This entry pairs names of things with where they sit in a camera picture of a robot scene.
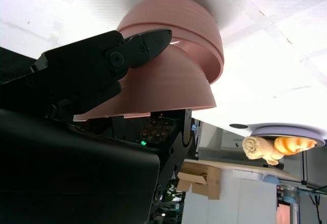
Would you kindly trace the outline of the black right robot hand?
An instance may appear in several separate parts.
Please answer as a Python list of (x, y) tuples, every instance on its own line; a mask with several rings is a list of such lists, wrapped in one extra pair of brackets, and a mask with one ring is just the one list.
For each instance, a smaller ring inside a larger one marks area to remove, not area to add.
[(42, 53), (1, 84), (1, 223), (146, 223), (192, 144), (191, 110), (162, 109), (131, 137), (122, 117), (78, 123), (172, 31), (110, 31)]

